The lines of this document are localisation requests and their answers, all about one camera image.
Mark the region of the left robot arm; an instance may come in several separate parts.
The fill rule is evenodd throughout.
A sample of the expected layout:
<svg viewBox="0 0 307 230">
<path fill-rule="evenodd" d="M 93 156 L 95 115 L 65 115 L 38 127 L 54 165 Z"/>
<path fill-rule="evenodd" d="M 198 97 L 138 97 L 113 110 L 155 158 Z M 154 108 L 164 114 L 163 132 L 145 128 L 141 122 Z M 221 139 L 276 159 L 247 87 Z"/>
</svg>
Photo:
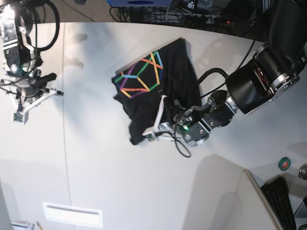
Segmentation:
<svg viewBox="0 0 307 230">
<path fill-rule="evenodd" d="M 215 128 L 228 125 L 237 111 L 259 109 L 296 84 L 307 64 L 307 3 L 277 0 L 271 9 L 268 41 L 252 59 L 232 74 L 214 68 L 205 76 L 224 76 L 226 89 L 211 91 L 204 105 L 180 109 L 174 118 L 173 137 L 180 135 L 189 145 L 206 140 Z"/>
</svg>

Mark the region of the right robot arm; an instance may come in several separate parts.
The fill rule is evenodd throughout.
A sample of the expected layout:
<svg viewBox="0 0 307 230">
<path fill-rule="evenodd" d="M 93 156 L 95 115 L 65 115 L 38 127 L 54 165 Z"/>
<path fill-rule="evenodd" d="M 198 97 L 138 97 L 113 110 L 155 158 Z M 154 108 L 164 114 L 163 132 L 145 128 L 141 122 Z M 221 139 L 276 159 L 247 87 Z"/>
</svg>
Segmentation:
<svg viewBox="0 0 307 230">
<path fill-rule="evenodd" d="M 39 47 L 32 43 L 30 33 L 37 29 L 36 7 L 49 6 L 55 17 L 55 33 L 51 42 Z M 0 81 L 0 88 L 16 87 L 17 99 L 35 99 L 44 93 L 44 87 L 56 79 L 51 73 L 41 76 L 39 67 L 43 64 L 41 52 L 53 47 L 59 36 L 59 12 L 49 0 L 2 0 L 0 2 L 0 38 L 4 53 L 3 71 L 7 79 Z"/>
</svg>

